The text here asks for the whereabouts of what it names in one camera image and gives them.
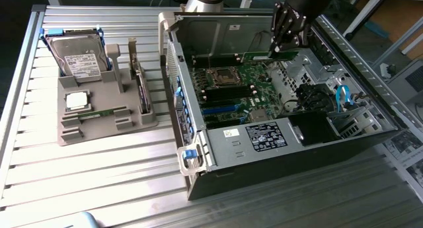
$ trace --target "motherboard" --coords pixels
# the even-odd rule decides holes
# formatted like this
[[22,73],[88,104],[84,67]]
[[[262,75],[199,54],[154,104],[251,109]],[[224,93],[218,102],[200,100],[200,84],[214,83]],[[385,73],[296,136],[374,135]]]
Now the motherboard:
[[[287,60],[296,52],[286,55]],[[267,73],[275,59],[263,53],[220,58],[194,57],[191,79],[208,129],[275,119],[280,96]]]

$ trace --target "blue cable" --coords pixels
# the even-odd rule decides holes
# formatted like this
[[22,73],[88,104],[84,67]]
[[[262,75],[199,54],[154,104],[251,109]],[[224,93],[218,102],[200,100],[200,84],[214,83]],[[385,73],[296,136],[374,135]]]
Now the blue cable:
[[336,99],[336,104],[338,104],[338,112],[342,112],[342,91],[346,91],[346,103],[350,103],[351,105],[354,105],[354,101],[351,100],[351,95],[350,95],[350,88],[347,85],[340,85],[336,89],[336,94],[335,94],[335,99]]

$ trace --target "hard drive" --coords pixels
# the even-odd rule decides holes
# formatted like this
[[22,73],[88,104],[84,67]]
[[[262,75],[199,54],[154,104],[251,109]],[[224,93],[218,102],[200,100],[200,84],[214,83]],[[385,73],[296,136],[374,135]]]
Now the hard drive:
[[102,30],[64,31],[50,29],[42,39],[52,52],[60,76],[74,76],[79,83],[102,79],[100,72],[110,70],[104,52]]

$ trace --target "warning label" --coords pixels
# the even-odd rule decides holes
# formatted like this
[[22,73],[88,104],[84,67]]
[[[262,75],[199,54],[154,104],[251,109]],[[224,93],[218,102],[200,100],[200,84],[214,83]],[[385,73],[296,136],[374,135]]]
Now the warning label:
[[276,122],[247,126],[246,129],[255,151],[260,152],[288,145]]
[[66,60],[75,78],[87,78],[100,75],[95,54],[66,56]]

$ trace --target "slatted metal surface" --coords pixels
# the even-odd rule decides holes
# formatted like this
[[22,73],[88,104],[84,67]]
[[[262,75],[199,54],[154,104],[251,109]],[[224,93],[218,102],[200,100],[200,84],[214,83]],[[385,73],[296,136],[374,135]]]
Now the slatted metal surface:
[[44,28],[100,24],[106,43],[122,47],[120,67],[128,67],[127,38],[138,38],[160,123],[140,133],[60,147],[59,69],[35,39],[3,142],[0,227],[54,227],[80,211],[103,227],[422,227],[421,201],[373,149],[340,164],[187,201],[159,69],[156,16],[164,10],[176,9],[62,6],[48,7],[44,19],[40,13]]

